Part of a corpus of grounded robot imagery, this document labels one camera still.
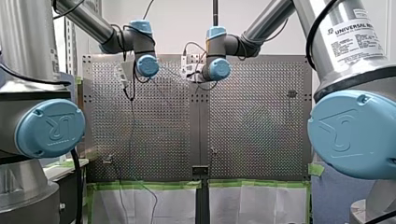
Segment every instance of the perforated metal panel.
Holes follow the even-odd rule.
[[[304,57],[260,56],[232,65],[231,77],[210,92],[211,177],[303,180],[312,104]]]
[[[89,181],[191,180],[189,84],[173,74],[179,56],[162,58],[166,69],[136,83],[134,113],[115,77],[120,57],[91,55],[85,64],[84,82],[91,82],[84,85],[85,107],[97,156]],[[113,162],[104,164],[110,155]]]
[[[213,91],[177,76],[179,55],[159,58],[154,82],[136,84],[134,124],[115,78],[121,56],[83,59],[85,146],[96,156],[88,181],[191,180],[193,165],[212,167],[211,178],[307,176],[312,74],[304,56],[230,58],[231,77]]]

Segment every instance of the metal post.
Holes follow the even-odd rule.
[[[213,26],[219,25],[219,0],[213,0]]]

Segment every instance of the blue joint cap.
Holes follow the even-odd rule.
[[[321,99],[308,121],[319,156],[338,172],[396,179],[396,103],[368,91],[337,91]]]
[[[71,101],[53,99],[34,106],[20,120],[15,144],[29,158],[55,158],[72,150],[85,131],[82,111]]]
[[[209,76],[214,81],[220,81],[231,74],[230,63],[222,58],[218,58],[209,65]]]
[[[216,37],[218,37],[220,35],[226,35],[226,34],[227,34],[227,31],[225,30],[224,27],[222,27],[222,26],[212,26],[206,32],[206,38],[207,39],[213,39],[213,38],[216,38]]]
[[[137,60],[137,72],[143,77],[154,77],[160,70],[157,59],[149,54],[146,54]]]
[[[130,21],[129,24],[142,33],[152,35],[151,25],[149,24],[149,21]]]

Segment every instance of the cable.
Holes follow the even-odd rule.
[[[110,25],[112,27],[116,27],[119,30],[119,35],[121,37],[122,43],[120,42],[120,38],[119,37],[117,37],[117,41],[119,43],[120,49],[122,49],[122,58],[126,62],[126,56],[127,56],[128,52],[125,49],[125,38],[124,38],[124,35],[123,35],[123,31],[121,30],[121,28],[117,24],[110,24]]]
[[[122,91],[124,92],[126,98],[127,98],[127,99],[130,101],[130,103],[131,103],[131,111],[132,111],[132,126],[131,126],[131,129],[132,129],[132,130],[131,130],[131,135],[130,135],[130,141],[128,141],[128,151],[129,151],[129,156],[130,156],[130,157],[132,157],[132,141],[133,141],[133,139],[134,139],[134,99],[135,99],[135,96],[136,96],[136,88],[135,88],[135,80],[136,80],[136,79],[139,80],[139,79],[137,78],[137,74],[136,74],[136,72],[135,72],[135,63],[134,63],[133,84],[132,84],[131,87],[130,87],[130,92],[129,92],[129,94],[128,94],[127,89],[122,89]],[[148,192],[154,197],[154,199],[155,199],[155,203],[154,203],[154,206],[153,206],[153,208],[152,208],[152,213],[151,213],[151,221],[150,221],[150,224],[153,224],[155,209],[156,209],[157,204],[158,204],[158,197],[157,197],[157,195],[156,195],[152,190],[150,190],[150,189],[147,188],[143,183],[141,183],[140,181],[138,181],[137,178],[136,178],[136,176],[132,175],[132,178],[133,178],[133,180],[134,180],[135,182],[137,182],[143,189],[145,189],[146,191],[148,191]],[[122,194],[121,194],[121,193],[120,193],[120,198],[121,198],[122,207],[124,208],[123,199],[122,199]]]
[[[314,64],[314,61],[312,60],[311,56],[311,49],[312,49],[312,44],[314,43],[314,38],[317,33],[317,30],[324,20],[324,18],[329,14],[329,12],[332,10],[332,7],[340,0],[332,0],[318,15],[318,17],[315,19],[314,23],[312,24],[311,30],[309,31],[308,37],[306,38],[306,45],[305,45],[305,55],[306,59],[308,60],[309,64],[314,70],[317,70]]]
[[[239,59],[239,61],[241,61],[241,62],[244,61],[244,60],[248,57],[248,51],[247,51],[247,48],[246,48],[244,42],[243,42],[243,41],[241,40],[241,38],[240,38],[239,36],[237,36],[237,35],[230,35],[230,36],[233,36],[233,37],[238,41],[239,45],[242,46],[242,48],[244,49],[245,56],[244,56],[244,57],[237,56],[238,59]]]
[[[385,220],[393,218],[393,217],[396,217],[396,211],[386,213],[385,215],[383,215],[381,217],[376,217],[375,219],[368,221],[365,224],[377,224],[377,223],[380,223],[382,221],[385,221]]]
[[[113,165],[114,171],[116,172],[116,175],[117,175],[117,179],[119,180],[119,185],[120,185],[120,187],[119,187],[119,195],[120,195],[120,201],[121,201],[122,210],[123,210],[124,215],[125,215],[125,221],[126,221],[126,223],[129,223],[128,212],[126,211],[125,203],[124,203],[123,197],[122,197],[121,169],[120,169],[120,167],[117,167],[117,165],[114,162],[112,162],[111,164]]]
[[[148,8],[146,9],[145,16],[143,16],[143,20],[145,20],[147,15],[149,14],[149,9],[151,8],[151,5],[153,2],[154,2],[154,0],[151,0],[151,2],[148,4]]]
[[[283,30],[286,28],[286,25],[288,24],[288,21],[289,21],[289,19],[286,19],[285,23],[283,24],[283,27],[279,30],[279,32],[277,32],[276,35],[264,40],[264,43],[269,42],[269,41],[275,39],[277,36],[279,36],[283,32]]]
[[[186,44],[186,46],[184,46],[184,49],[183,49],[183,56],[186,56],[187,55],[187,46],[188,45],[195,45],[196,47],[198,47],[199,49],[201,49],[203,52],[206,52],[206,50],[201,46],[201,45],[199,45],[198,43],[196,43],[196,42],[187,42],[187,44]]]
[[[63,16],[67,16],[69,13],[73,12],[74,10],[76,10],[76,8],[78,8],[81,4],[84,3],[85,0],[81,0],[79,1],[74,7],[70,8],[69,10],[67,10],[66,12],[59,14],[58,16],[55,16],[54,18],[52,18],[53,20],[58,20]]]
[[[81,177],[81,167],[79,166],[78,154],[75,149],[71,150],[73,163],[76,170],[77,179],[77,213],[76,213],[76,224],[82,224],[82,177]]]
[[[21,74],[18,74],[15,71],[12,71],[9,67],[7,67],[5,64],[0,63],[0,68],[5,71],[6,73],[8,73],[9,75],[22,79],[24,81],[30,81],[30,82],[35,82],[35,83],[40,83],[40,84],[48,84],[48,85],[64,85],[64,86],[70,86],[71,83],[68,81],[46,81],[46,80],[39,80],[39,79],[35,79],[32,77],[26,77],[23,76]]]
[[[201,89],[201,90],[203,90],[203,91],[212,91],[213,89],[215,89],[215,88],[218,86],[218,83],[219,83],[219,82],[216,81],[215,84],[214,84],[212,87],[209,87],[208,89],[207,89],[207,88],[204,88],[204,87],[202,87],[200,84],[198,84],[198,88]]]
[[[138,82],[143,83],[143,84],[144,84],[144,83],[148,83],[148,82],[150,81],[150,78],[148,78],[148,79],[142,81],[142,80],[137,76],[137,73],[136,73],[136,61],[134,61],[133,76],[134,76],[134,78],[136,78],[136,80],[137,80]]]
[[[130,141],[128,141],[128,150],[129,150],[129,156],[132,156],[132,142],[134,139],[134,101],[130,101],[130,102],[131,102],[131,110],[132,110],[132,126],[131,126],[132,130],[131,130],[131,135],[130,135]],[[143,189],[145,189],[147,192],[149,192],[154,197],[155,203],[154,203],[154,206],[152,207],[151,220],[150,220],[150,224],[153,224],[155,209],[158,204],[158,197],[152,190],[150,190],[148,187],[146,187],[141,181],[138,181],[136,176],[132,175],[132,178],[134,179],[134,181],[136,183],[138,183]]]
[[[146,33],[143,33],[143,32],[141,32],[140,30],[138,30],[138,29],[136,29],[136,28],[134,28],[133,26],[130,26],[130,25],[123,25],[123,26],[122,26],[122,29],[125,30],[125,28],[130,28],[130,29],[132,29],[132,30],[138,32],[139,34],[141,34],[141,35],[147,37],[148,39],[150,39],[154,46],[156,45],[155,40],[154,40],[154,38],[152,38],[151,35],[148,35],[148,34],[146,34]]]

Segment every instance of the green tape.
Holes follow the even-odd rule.
[[[176,189],[199,189],[201,181],[180,182],[144,182],[144,181],[117,181],[108,183],[87,184],[87,206],[88,224],[92,224],[93,194],[98,190],[120,190],[120,189],[148,189],[154,190],[176,190]]]
[[[209,180],[210,188],[232,188],[232,187],[241,187],[243,179],[232,179],[232,180]]]
[[[113,190],[113,189],[154,189],[154,190],[172,190],[172,189],[199,189],[201,181],[181,181],[181,182],[144,182],[144,181],[117,181],[108,183],[89,184],[88,188],[94,190]]]
[[[93,193],[94,192],[95,192],[95,186],[87,185],[88,224],[92,224]]]
[[[310,163],[308,165],[308,173],[310,175],[321,176],[323,174],[324,167],[319,164]]]
[[[270,188],[287,188],[287,189],[306,189],[309,182],[301,181],[268,181],[254,179],[234,179],[234,180],[210,180],[210,188],[231,188],[231,187],[270,187]]]
[[[76,77],[76,85],[81,85],[82,77]]]

